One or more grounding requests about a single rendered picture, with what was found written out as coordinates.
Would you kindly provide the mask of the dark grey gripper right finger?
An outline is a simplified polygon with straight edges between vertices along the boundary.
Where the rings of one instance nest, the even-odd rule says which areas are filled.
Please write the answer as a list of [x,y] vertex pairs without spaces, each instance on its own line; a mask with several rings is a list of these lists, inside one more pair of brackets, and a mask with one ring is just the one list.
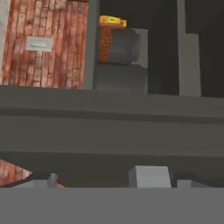
[[203,188],[203,187],[216,187],[216,184],[211,180],[205,180],[194,176],[180,176],[171,175],[171,186],[177,188]]

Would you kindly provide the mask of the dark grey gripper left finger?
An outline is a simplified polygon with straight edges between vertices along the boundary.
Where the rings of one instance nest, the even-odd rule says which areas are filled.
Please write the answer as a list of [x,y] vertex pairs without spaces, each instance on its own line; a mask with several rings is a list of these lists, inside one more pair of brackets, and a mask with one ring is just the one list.
[[35,171],[29,177],[9,183],[7,187],[16,188],[55,188],[58,184],[58,175],[49,172]]

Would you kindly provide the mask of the grey open cabinet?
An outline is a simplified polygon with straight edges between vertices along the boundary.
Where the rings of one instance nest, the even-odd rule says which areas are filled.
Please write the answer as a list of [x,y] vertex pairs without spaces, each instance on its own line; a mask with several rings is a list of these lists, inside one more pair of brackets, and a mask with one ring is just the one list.
[[[140,35],[137,61],[98,61],[100,15]],[[0,185],[125,187],[141,165],[224,186],[224,0],[185,0],[185,21],[200,97],[179,94],[177,0],[0,0]]]

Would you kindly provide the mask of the grey cabinet door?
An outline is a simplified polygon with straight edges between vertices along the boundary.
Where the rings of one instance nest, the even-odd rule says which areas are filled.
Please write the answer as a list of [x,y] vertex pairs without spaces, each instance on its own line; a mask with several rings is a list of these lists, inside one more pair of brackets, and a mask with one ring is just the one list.
[[177,0],[179,94],[201,96],[199,36],[186,32],[186,0]]

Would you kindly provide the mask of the grey jar with orange filling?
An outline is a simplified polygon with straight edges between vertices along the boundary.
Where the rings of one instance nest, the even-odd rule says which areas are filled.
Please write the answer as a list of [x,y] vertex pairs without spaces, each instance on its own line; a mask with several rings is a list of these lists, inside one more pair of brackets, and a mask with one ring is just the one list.
[[140,54],[141,37],[134,29],[99,29],[98,61],[100,63],[130,65]]

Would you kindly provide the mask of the pale grey block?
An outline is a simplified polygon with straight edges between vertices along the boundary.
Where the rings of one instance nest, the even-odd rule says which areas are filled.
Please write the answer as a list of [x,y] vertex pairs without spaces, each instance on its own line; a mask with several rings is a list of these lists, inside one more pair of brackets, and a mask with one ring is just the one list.
[[136,165],[129,171],[129,187],[171,188],[171,178],[167,166]]

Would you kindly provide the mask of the yellow flat box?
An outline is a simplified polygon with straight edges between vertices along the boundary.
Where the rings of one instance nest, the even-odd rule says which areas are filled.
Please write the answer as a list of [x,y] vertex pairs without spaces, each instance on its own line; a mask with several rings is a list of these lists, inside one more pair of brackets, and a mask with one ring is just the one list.
[[114,29],[124,29],[127,27],[127,21],[119,17],[100,15],[100,25],[106,25]]

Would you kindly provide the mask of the white wall socket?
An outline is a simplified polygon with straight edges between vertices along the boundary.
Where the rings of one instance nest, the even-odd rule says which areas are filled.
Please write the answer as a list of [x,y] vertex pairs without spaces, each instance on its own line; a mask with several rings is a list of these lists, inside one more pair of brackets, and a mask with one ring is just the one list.
[[28,36],[26,38],[25,49],[27,51],[50,52],[53,47],[53,39],[45,37]]

